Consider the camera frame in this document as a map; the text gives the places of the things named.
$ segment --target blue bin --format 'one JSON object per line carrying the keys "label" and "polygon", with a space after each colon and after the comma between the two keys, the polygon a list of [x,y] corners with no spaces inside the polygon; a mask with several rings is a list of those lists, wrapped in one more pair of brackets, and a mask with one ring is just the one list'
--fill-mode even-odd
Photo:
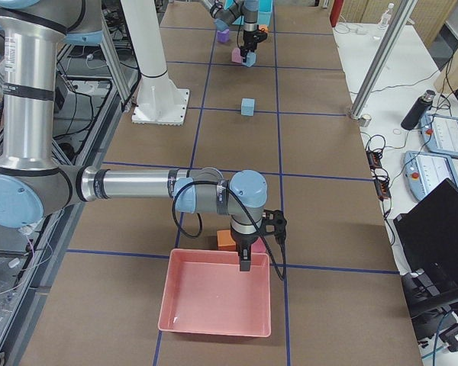
{"label": "blue bin", "polygon": [[[234,0],[226,0],[224,9],[229,8],[234,3]],[[258,12],[258,24],[269,25],[272,18],[273,0],[260,0],[260,11]],[[243,23],[242,17],[236,19],[233,24],[241,25]]]}

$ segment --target robotic arm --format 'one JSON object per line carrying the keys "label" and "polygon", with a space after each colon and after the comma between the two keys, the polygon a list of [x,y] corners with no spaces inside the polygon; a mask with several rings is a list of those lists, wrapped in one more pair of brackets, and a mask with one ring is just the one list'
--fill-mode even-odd
{"label": "robotic arm", "polygon": [[0,6],[6,71],[0,225],[32,224],[82,201],[171,197],[181,212],[231,216],[240,270],[249,271],[251,244],[273,224],[264,217],[261,174],[242,171],[226,181],[216,169],[115,172],[51,159],[56,46],[65,37],[80,42],[97,37],[100,0],[0,0]]}
{"label": "robotic arm", "polygon": [[234,3],[224,9],[220,0],[201,0],[201,3],[214,18],[218,31],[225,31],[241,15],[244,17],[243,42],[239,47],[243,61],[247,61],[248,53],[254,53],[258,43],[263,42],[268,34],[258,27],[259,0],[234,0]]}

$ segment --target red plastic container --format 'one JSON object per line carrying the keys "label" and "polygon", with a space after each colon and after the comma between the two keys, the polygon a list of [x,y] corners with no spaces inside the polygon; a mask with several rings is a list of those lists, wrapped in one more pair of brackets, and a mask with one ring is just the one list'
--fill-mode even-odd
{"label": "red plastic container", "polygon": [[268,337],[269,257],[251,255],[239,271],[236,252],[174,249],[169,257],[158,328],[166,332]]}

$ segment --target white bottle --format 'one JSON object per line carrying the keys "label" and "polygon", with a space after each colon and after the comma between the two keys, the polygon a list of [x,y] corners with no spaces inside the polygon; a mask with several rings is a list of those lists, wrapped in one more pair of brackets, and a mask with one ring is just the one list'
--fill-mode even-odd
{"label": "white bottle", "polygon": [[393,2],[389,4],[389,7],[382,14],[379,23],[376,25],[375,32],[373,33],[374,40],[381,40],[389,27],[390,19],[392,19],[392,10],[394,8]]}

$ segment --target label on robot arm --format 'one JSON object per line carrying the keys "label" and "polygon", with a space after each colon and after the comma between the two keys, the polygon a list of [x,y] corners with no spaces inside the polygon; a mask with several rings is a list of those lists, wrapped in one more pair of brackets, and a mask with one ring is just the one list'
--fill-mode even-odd
{"label": "label on robot arm", "polygon": [[5,38],[5,71],[15,72],[17,66],[17,40],[13,37]]}

